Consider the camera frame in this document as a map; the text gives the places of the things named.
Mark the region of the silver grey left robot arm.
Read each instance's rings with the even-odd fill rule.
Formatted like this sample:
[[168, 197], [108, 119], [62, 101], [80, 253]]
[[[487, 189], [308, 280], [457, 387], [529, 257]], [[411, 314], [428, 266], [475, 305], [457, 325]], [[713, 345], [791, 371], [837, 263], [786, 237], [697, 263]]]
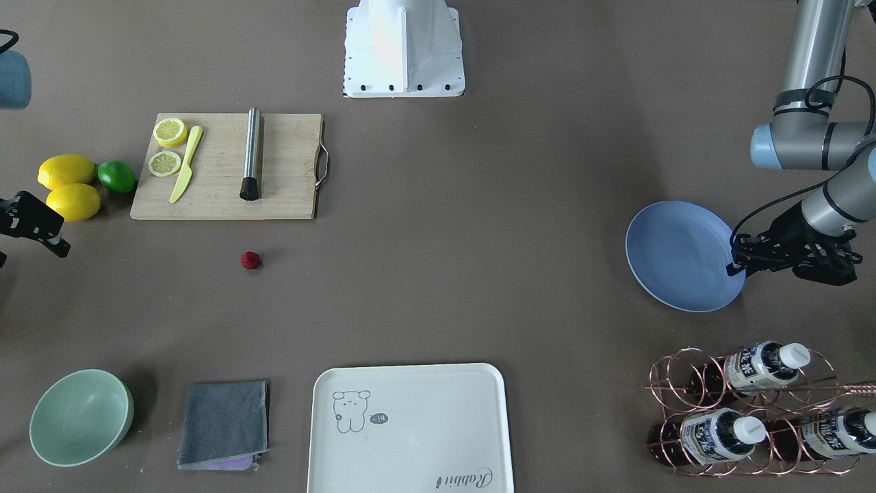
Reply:
[[830, 170], [798, 191], [800, 201], [755, 235], [731, 233], [727, 275], [789, 269], [801, 279], [842, 286], [856, 280], [857, 228], [874, 219], [874, 88], [845, 73], [855, 10], [873, 1], [800, 1], [782, 89], [771, 122], [751, 138], [755, 166]]

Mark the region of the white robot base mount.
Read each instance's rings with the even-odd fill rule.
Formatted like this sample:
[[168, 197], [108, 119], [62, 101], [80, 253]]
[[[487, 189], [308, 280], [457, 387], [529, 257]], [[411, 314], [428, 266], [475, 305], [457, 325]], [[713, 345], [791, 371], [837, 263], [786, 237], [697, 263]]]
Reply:
[[460, 16], [446, 2], [360, 1], [345, 19], [345, 97], [464, 94]]

